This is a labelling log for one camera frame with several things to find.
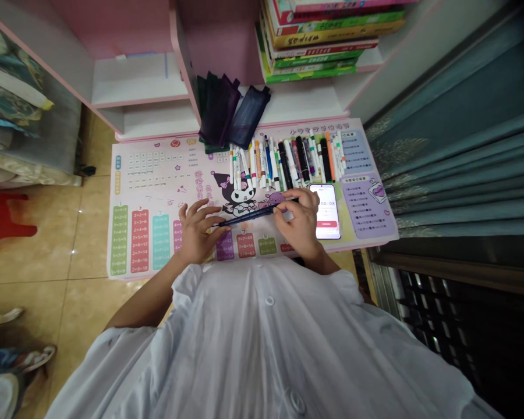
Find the tile floor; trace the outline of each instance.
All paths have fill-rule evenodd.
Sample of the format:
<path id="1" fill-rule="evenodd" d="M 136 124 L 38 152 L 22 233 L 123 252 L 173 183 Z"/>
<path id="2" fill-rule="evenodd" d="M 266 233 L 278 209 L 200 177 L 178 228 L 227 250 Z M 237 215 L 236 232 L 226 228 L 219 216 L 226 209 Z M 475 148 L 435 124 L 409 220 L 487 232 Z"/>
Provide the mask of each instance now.
<path id="1" fill-rule="evenodd" d="M 33 237 L 0 241 L 0 313 L 26 312 L 0 326 L 0 346 L 34 350 L 48 343 L 58 354 L 48 367 L 49 380 L 38 398 L 16 419 L 43 419 L 54 397 L 113 313 L 146 280 L 107 279 L 106 249 L 113 131 L 91 112 L 84 126 L 82 160 L 95 166 L 83 187 L 27 186 L 11 201 L 19 223 L 36 225 Z M 333 254 L 355 274 L 351 252 Z"/>

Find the shirt button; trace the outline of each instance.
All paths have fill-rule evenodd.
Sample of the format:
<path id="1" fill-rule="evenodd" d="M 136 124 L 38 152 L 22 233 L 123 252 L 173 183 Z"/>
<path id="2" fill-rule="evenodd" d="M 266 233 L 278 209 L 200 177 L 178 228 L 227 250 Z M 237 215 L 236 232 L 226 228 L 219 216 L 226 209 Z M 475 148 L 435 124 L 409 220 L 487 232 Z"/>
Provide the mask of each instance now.
<path id="1" fill-rule="evenodd" d="M 289 401 L 291 402 L 291 406 L 293 406 L 293 409 L 300 415 L 305 414 L 306 406 L 305 401 L 299 394 L 295 391 L 292 391 L 289 393 Z"/>

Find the phone screen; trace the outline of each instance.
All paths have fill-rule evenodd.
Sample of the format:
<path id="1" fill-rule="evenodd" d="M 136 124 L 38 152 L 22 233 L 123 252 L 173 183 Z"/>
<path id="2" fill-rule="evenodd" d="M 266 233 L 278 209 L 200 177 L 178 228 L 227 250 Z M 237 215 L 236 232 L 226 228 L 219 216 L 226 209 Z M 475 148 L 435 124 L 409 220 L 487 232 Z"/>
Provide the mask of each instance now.
<path id="1" fill-rule="evenodd" d="M 310 190 L 316 192 L 320 198 L 316 215 L 316 238 L 321 240 L 341 238 L 334 185 L 312 184 Z"/>

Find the finger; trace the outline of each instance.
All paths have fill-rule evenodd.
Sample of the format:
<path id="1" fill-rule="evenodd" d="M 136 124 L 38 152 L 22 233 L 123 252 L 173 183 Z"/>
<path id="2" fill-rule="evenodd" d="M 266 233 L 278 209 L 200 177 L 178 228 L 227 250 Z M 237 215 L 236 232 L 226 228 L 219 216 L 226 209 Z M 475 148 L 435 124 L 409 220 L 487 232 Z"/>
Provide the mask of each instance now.
<path id="1" fill-rule="evenodd" d="M 200 201 L 196 201 L 194 204 L 192 204 L 192 206 L 190 207 L 190 209 L 188 210 L 188 214 L 186 214 L 186 217 L 190 217 L 190 216 L 193 216 L 196 211 L 198 211 L 198 209 L 202 206 L 202 205 L 206 205 L 208 203 L 209 199 L 208 198 L 204 198 Z"/>
<path id="2" fill-rule="evenodd" d="M 180 224 L 181 225 L 184 225 L 185 223 L 185 220 L 186 220 L 186 209 L 188 208 L 188 204 L 184 204 L 180 209 L 179 209 L 179 220 L 180 220 Z"/>
<path id="3" fill-rule="evenodd" d="M 220 239 L 220 237 L 229 231 L 231 231 L 231 226 L 217 227 L 214 231 L 212 231 L 206 239 L 210 248 L 213 248 L 217 241 Z"/>
<path id="4" fill-rule="evenodd" d="M 279 203 L 276 208 L 279 208 L 281 211 L 283 210 L 291 211 L 293 212 L 293 216 L 295 217 L 300 216 L 304 209 L 304 207 L 301 204 L 296 203 L 295 201 L 291 201 L 291 200 L 283 201 Z"/>
<path id="5" fill-rule="evenodd" d="M 299 202 L 303 205 L 316 205 L 318 206 L 317 197 L 310 190 L 305 188 L 293 188 L 283 193 L 285 198 L 293 197 L 299 198 Z"/>
<path id="6" fill-rule="evenodd" d="M 278 230 L 282 234 L 285 234 L 292 227 L 285 220 L 284 215 L 283 215 L 283 213 L 281 211 L 282 211 L 282 209 L 279 209 L 279 205 L 274 208 L 274 221 L 275 221 L 275 225 L 278 228 Z"/>
<path id="7" fill-rule="evenodd" d="M 315 200 L 314 200 L 314 205 L 316 205 L 317 207 L 320 205 L 320 197 L 318 196 L 318 192 L 314 191 L 313 192 L 313 195 L 315 196 Z"/>
<path id="8" fill-rule="evenodd" d="M 214 214 L 216 212 L 220 212 L 221 207 L 205 207 L 199 210 L 197 213 L 195 213 L 191 220 L 192 222 L 200 222 L 204 218 L 206 218 L 207 215 Z"/>
<path id="9" fill-rule="evenodd" d="M 219 216 L 206 217 L 198 223 L 200 231 L 205 232 L 208 228 L 213 227 L 220 222 L 226 221 L 225 218 Z"/>

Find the book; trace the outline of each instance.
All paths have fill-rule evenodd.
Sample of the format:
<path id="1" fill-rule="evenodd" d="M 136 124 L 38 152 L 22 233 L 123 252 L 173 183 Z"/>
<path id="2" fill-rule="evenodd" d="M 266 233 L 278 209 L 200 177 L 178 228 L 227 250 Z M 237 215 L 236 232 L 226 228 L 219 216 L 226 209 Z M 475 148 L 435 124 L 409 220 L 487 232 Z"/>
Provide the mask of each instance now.
<path id="1" fill-rule="evenodd" d="M 260 24 L 265 34 L 269 33 L 268 25 L 264 15 L 260 13 Z M 322 54 L 336 54 L 339 52 L 364 51 L 365 49 L 375 48 L 378 46 L 378 38 L 366 38 L 361 40 L 350 40 L 331 42 L 326 45 L 316 45 L 310 47 L 296 47 L 288 49 L 274 48 L 270 42 L 269 50 L 273 59 L 291 58 L 299 56 L 313 56 Z"/>
<path id="2" fill-rule="evenodd" d="M 256 38 L 258 40 L 258 53 L 260 57 L 260 67 L 262 69 L 262 75 L 266 84 L 271 83 L 284 83 L 286 81 L 297 81 L 297 80 L 309 80 L 309 79 L 322 79 L 324 77 L 335 77 L 343 74 L 355 74 L 357 72 L 357 66 L 341 67 L 328 70 L 318 70 L 313 72 L 303 73 L 291 73 L 291 74 L 278 74 L 273 76 L 270 73 L 270 67 L 266 56 L 266 50 L 264 47 L 264 40 L 262 32 L 260 30 L 260 23 L 256 22 Z"/>
<path id="3" fill-rule="evenodd" d="M 298 67 L 309 64 L 358 58 L 361 56 L 363 51 L 363 49 L 360 49 L 358 51 L 336 52 L 334 54 L 306 55 L 291 58 L 273 59 L 271 64 L 274 68 Z"/>
<path id="4" fill-rule="evenodd" d="M 317 63 L 317 64 L 309 64 L 309 65 L 302 65 L 302 66 L 297 66 L 297 67 L 285 67 L 285 68 L 276 68 L 275 66 L 272 67 L 270 63 L 268 63 L 270 67 L 270 73 L 273 76 L 276 76 L 278 74 L 306 73 L 306 72 L 312 72 L 312 71 L 330 70 L 330 69 L 341 68 L 341 67 L 351 67 L 356 64 L 357 64 L 357 58 L 350 58 L 350 59 L 341 60 L 341 61 L 328 61 L 325 63 Z"/>
<path id="5" fill-rule="evenodd" d="M 269 29 L 269 35 L 274 48 L 290 48 L 301 45 L 314 45 L 325 42 L 387 35 L 400 30 L 405 23 L 405 20 L 399 19 L 394 22 L 369 23 L 344 29 L 331 29 L 326 31 L 274 36 L 274 28 L 272 27 L 272 22 L 267 18 L 267 11 L 265 9 L 266 8 L 262 8 L 262 13 L 264 13 L 265 24 Z"/>
<path id="6" fill-rule="evenodd" d="M 359 9 L 364 7 L 391 6 L 416 3 L 419 0 L 288 0 L 295 13 L 319 12 L 324 10 Z"/>
<path id="7" fill-rule="evenodd" d="M 359 15 L 345 17 L 342 19 L 324 19 L 324 20 L 311 20 L 304 23 L 295 24 L 280 24 L 278 15 L 275 11 L 275 0 L 265 0 L 266 7 L 268 9 L 268 17 L 272 21 L 272 27 L 274 28 L 275 36 L 291 35 L 296 33 L 323 31 L 329 29 L 341 29 L 353 26 L 360 26 L 368 23 L 384 23 L 393 22 L 401 19 L 404 16 L 405 10 L 403 6 L 394 7 L 389 12 L 375 13 L 372 15 Z"/>
<path id="8" fill-rule="evenodd" d="M 321 10 L 318 12 L 293 13 L 288 0 L 272 0 L 274 9 L 278 16 L 279 24 L 292 24 L 311 22 L 313 20 L 334 20 L 343 19 L 350 16 L 368 15 L 373 13 L 383 13 L 388 11 L 391 6 L 369 7 L 363 9 L 340 9 L 340 10 Z"/>

